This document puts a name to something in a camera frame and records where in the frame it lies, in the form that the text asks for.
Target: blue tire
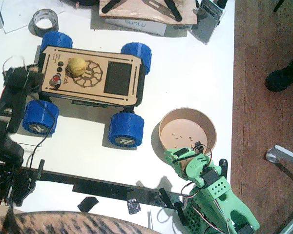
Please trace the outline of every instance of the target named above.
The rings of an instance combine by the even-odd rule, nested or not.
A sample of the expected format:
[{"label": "blue tire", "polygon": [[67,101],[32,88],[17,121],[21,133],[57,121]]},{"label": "blue tire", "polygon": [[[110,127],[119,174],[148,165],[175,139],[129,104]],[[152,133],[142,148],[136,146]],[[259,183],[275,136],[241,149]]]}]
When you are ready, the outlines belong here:
[{"label": "blue tire", "polygon": [[73,40],[68,35],[60,32],[48,32],[42,38],[40,53],[44,51],[47,46],[57,46],[64,48],[73,48]]},{"label": "blue tire", "polygon": [[35,133],[39,135],[47,135],[49,129],[52,127],[52,124],[53,124],[52,116],[46,111],[46,109],[48,109],[49,112],[51,112],[51,114],[55,118],[54,126],[50,132],[50,135],[51,135],[55,132],[60,111],[58,107],[52,104],[51,102],[48,102],[48,101],[40,101],[40,102],[44,107],[42,107],[36,100],[30,101],[27,104],[22,126],[24,129],[26,129],[30,133]]},{"label": "blue tire", "polygon": [[146,75],[150,72],[152,52],[147,45],[138,42],[128,43],[122,47],[121,54],[134,55],[141,58],[146,68]]},{"label": "blue tire", "polygon": [[117,146],[133,148],[141,145],[145,121],[127,112],[114,114],[109,126],[108,139]]}]

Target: yellow ball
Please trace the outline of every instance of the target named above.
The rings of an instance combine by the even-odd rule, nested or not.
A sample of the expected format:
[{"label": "yellow ball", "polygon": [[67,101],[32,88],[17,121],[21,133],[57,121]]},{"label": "yellow ball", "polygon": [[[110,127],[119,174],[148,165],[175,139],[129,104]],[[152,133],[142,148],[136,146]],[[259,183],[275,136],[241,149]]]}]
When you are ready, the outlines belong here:
[{"label": "yellow ball", "polygon": [[87,63],[83,58],[75,57],[68,63],[68,68],[74,76],[81,76],[87,68]]}]

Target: wooden bowl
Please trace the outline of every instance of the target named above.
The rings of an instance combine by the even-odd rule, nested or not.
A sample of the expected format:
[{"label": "wooden bowl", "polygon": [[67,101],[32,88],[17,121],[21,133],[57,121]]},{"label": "wooden bowl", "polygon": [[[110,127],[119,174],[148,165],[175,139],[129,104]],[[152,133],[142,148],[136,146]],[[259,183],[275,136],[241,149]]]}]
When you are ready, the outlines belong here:
[{"label": "wooden bowl", "polygon": [[216,129],[202,112],[191,108],[178,108],[164,116],[159,126],[162,147],[178,149],[194,147],[198,141],[213,149],[216,144]]}]

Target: boot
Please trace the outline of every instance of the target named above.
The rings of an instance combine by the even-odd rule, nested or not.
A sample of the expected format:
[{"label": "boot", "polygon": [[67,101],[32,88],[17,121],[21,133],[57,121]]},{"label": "boot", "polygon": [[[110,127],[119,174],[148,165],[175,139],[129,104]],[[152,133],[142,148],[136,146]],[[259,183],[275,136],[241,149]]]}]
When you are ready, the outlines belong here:
[{"label": "boot", "polygon": [[265,80],[266,88],[273,92],[285,90],[293,83],[293,60],[281,70],[274,71]]}]

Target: green robotic arm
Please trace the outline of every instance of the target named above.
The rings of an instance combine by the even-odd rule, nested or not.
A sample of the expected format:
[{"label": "green robotic arm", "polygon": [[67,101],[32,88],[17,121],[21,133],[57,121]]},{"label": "green robotic arm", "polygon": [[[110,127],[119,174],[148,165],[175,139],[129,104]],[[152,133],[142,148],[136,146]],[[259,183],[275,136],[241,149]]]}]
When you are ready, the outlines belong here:
[{"label": "green robotic arm", "polygon": [[165,151],[166,161],[179,177],[192,181],[184,210],[188,230],[193,234],[252,234],[259,223],[249,208],[231,190],[210,157],[190,148]]}]

